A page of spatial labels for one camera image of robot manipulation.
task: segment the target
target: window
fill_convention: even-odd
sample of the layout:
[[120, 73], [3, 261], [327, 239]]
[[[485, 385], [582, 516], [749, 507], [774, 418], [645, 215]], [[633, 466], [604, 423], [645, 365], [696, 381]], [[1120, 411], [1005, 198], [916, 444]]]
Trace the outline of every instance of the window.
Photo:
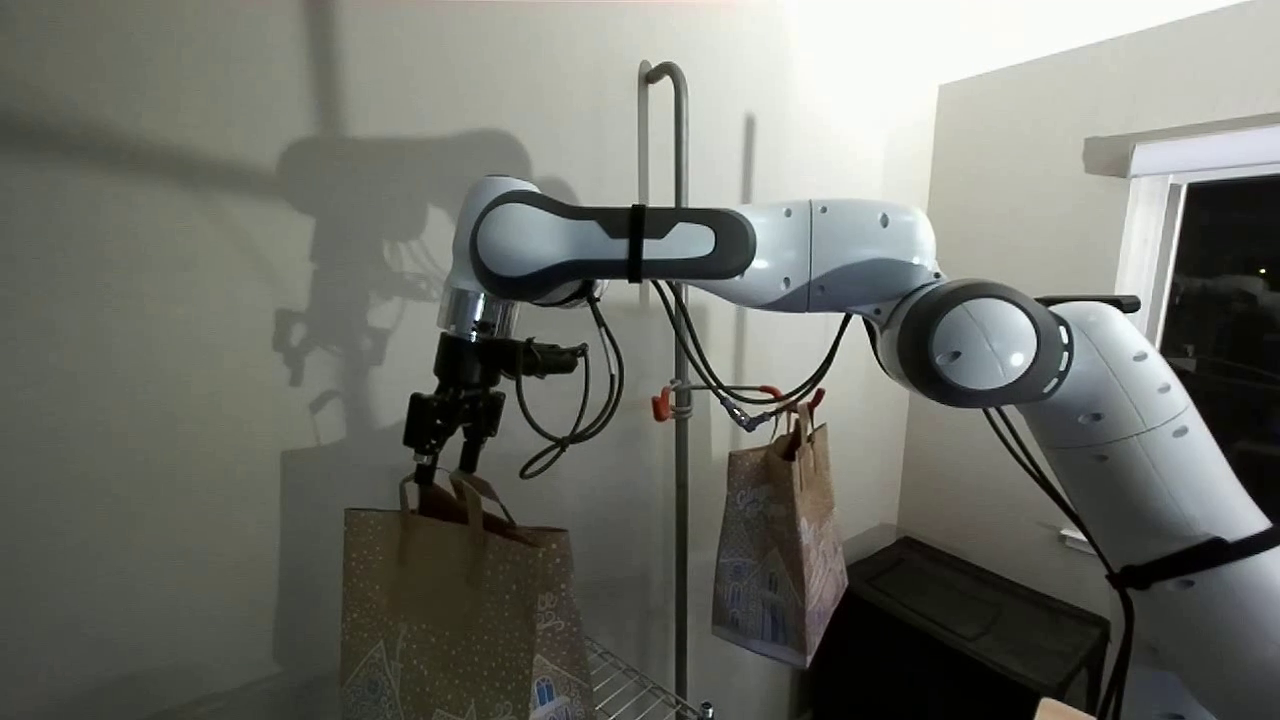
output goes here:
[[1161, 354], [1280, 522], [1280, 176], [1188, 185]]
[[1280, 522], [1280, 129], [1131, 145], [1120, 294]]

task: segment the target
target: wall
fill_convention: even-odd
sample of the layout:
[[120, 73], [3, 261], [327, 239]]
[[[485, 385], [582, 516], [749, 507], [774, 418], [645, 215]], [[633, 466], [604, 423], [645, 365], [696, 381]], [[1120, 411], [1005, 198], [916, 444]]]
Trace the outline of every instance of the wall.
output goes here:
[[[1278, 41], [1280, 10], [1240, 4], [950, 86], [928, 198], [945, 269], [1037, 296], [1115, 294], [1127, 185], [1086, 176], [1086, 142], [1278, 113]], [[1059, 516], [974, 411], [912, 403], [906, 527], [1111, 608], [1098, 562], [1059, 549]]]
[[[0, 717], [324, 717], [339, 507], [387, 507], [407, 473], [401, 411], [432, 388], [464, 187], [519, 173], [633, 205], [638, 70], [682, 62], [694, 199], [919, 205], [935, 91], [877, 76], [912, 76], [910, 48], [846, 19], [768, 0], [0, 4]], [[526, 522], [575, 534], [593, 634], [670, 679], [674, 436], [650, 397], [674, 354], [652, 296], [618, 286], [610, 313], [627, 350], [619, 420], [516, 485], [539, 444], [508, 410], [482, 469]], [[722, 368], [776, 385], [832, 330], [696, 313]], [[585, 330], [519, 318], [562, 345]], [[861, 340], [836, 375], [842, 526], [861, 541], [896, 526], [910, 403]], [[573, 392], [539, 392], [550, 420]], [[694, 698], [784, 717], [789, 672], [705, 629], [736, 444], [701, 403]]]

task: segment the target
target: bag handle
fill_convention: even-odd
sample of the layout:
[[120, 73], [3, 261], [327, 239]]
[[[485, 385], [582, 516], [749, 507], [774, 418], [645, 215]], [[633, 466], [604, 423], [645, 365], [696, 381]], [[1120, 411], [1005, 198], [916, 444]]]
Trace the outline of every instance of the bag handle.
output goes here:
[[824, 388], [811, 392], [810, 403], [794, 403], [794, 434], [789, 434], [789, 444], [784, 444], [784, 459], [797, 459], [801, 444], [811, 436], [818, 428], [818, 410], [824, 403]]
[[498, 490], [485, 476], [451, 473], [450, 485], [451, 485], [451, 498], [464, 500], [474, 534], [485, 534], [485, 500], [490, 500], [500, 507], [508, 527], [519, 538], [512, 507], [498, 498]]

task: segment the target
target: metal pole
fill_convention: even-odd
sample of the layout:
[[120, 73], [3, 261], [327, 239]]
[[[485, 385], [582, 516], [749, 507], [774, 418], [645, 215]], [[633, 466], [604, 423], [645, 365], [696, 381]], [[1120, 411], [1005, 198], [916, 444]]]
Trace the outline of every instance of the metal pole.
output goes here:
[[[687, 205], [683, 198], [683, 179], [687, 179], [687, 166], [683, 166], [683, 102], [687, 102], [687, 86], [682, 65], [639, 65], [639, 86], [661, 86], [674, 80], [674, 126], [676, 126], [676, 210]], [[687, 355], [683, 355], [683, 336], [676, 330], [676, 698], [687, 698]]]

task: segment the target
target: shopping bag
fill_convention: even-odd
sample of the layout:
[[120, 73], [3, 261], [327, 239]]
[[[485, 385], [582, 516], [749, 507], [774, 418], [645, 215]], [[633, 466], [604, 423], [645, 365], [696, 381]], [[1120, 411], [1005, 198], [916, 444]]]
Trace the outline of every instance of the shopping bag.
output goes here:
[[729, 457], [711, 634], [810, 670], [846, 589], [829, 428], [797, 411], [774, 444]]
[[477, 476], [420, 507], [345, 516], [345, 717], [593, 717], [568, 534], [519, 527]]

